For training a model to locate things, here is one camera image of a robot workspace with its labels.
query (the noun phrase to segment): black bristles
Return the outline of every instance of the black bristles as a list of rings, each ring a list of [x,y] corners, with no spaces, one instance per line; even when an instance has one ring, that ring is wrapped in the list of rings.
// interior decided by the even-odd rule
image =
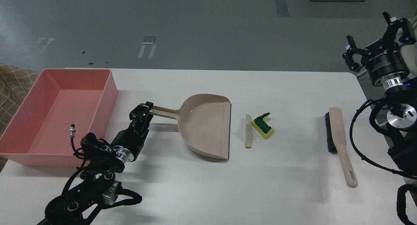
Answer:
[[[335,143],[333,143],[332,129],[330,127],[330,115],[329,115],[329,113],[326,113],[326,115],[324,117],[326,119],[326,129],[327,129],[327,150],[332,154],[336,154],[336,153],[338,153],[338,150],[336,149]]]

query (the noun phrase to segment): sponge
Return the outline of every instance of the sponge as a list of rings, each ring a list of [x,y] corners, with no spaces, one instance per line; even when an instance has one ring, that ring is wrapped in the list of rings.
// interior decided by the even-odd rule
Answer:
[[[267,118],[269,115],[270,112],[267,112],[266,114],[259,116],[252,121],[252,126],[257,131],[259,131],[259,133],[261,133],[264,139],[268,139],[268,137],[270,137],[271,134],[275,132],[275,129],[268,126],[268,124],[265,122],[265,118]]]

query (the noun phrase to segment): white table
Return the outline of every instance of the white table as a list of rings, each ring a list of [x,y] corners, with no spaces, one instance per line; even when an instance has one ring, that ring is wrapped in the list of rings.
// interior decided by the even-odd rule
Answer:
[[[174,120],[154,117],[138,160],[116,176],[124,188],[143,196],[142,203],[103,210],[93,224],[401,224],[395,206],[402,177],[361,161],[348,143],[359,182],[349,188],[338,156],[327,151],[328,109],[342,109],[347,132],[366,100],[354,75],[113,69],[113,77],[119,95],[108,141],[127,127],[128,113],[139,103],[176,109],[193,94],[213,93],[232,103],[230,159],[218,163],[200,157],[186,147]],[[245,115],[266,112],[277,131],[264,140],[253,130],[253,147],[245,149]],[[369,112],[356,122],[355,143],[368,157],[395,167],[384,137],[368,123]],[[74,171],[7,162],[0,173],[0,224],[42,220],[46,204],[60,195]],[[409,197],[414,222],[415,209]]]

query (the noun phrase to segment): hole in brush handle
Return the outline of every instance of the hole in brush handle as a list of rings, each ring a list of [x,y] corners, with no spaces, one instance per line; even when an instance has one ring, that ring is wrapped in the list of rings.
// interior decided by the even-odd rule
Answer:
[[[353,174],[353,171],[352,170],[349,170],[349,174],[350,174],[350,178],[351,179],[355,179],[355,175]]]

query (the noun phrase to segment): beige dustpan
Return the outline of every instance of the beige dustpan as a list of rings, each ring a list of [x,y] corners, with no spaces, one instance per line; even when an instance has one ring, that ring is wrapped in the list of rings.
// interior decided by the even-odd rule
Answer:
[[[229,159],[230,100],[224,96],[197,94],[179,110],[153,106],[149,114],[176,119],[189,149],[206,157]]]

